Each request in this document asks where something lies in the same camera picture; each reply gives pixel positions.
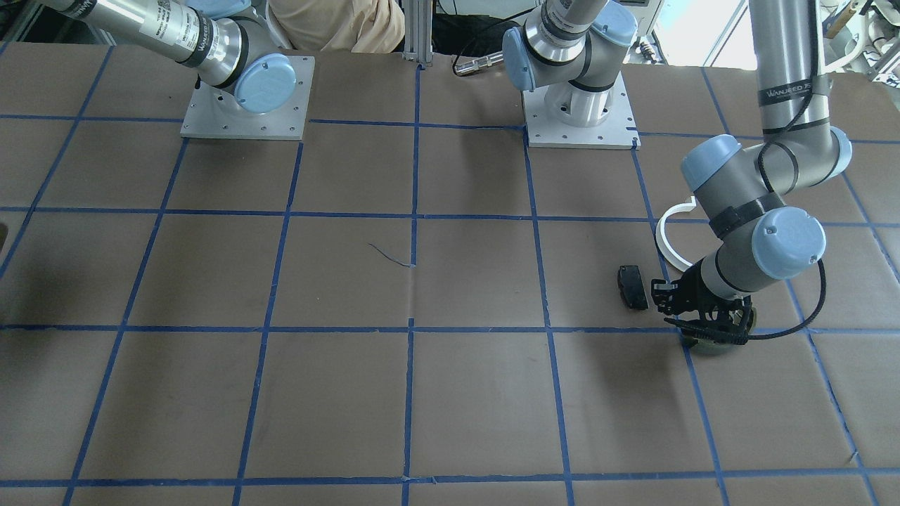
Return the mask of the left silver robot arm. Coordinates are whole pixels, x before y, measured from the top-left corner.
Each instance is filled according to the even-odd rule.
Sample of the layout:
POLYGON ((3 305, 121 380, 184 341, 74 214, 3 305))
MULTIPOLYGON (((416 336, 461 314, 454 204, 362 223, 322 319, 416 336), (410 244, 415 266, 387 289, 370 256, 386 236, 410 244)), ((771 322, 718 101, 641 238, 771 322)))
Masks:
MULTIPOLYGON (((683 345, 708 353, 777 337, 752 334, 752 295, 810 266, 823 271, 826 248, 819 220, 783 196, 838 176, 852 157, 847 135, 830 125, 818 3, 749 7, 763 141, 745 148, 721 134, 684 157, 683 178, 720 246, 678 280, 650 283, 683 345)), ((614 1, 546 1, 505 31, 501 51, 517 89, 547 89, 560 121, 586 127, 599 122, 636 30, 633 13, 614 1)))

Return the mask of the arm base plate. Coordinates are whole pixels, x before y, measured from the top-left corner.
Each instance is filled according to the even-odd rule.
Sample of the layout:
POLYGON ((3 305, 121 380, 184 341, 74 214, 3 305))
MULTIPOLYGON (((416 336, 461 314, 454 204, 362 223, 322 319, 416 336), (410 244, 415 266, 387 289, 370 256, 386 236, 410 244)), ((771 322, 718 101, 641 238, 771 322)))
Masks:
POLYGON ((286 56, 283 60, 292 65, 297 83, 281 106, 271 112, 250 112, 235 96, 202 82, 191 96, 181 136, 205 140, 301 141, 316 60, 312 56, 286 56))
POLYGON ((624 78, 598 93, 567 82, 522 93, 528 144, 535 148, 642 146, 624 78))

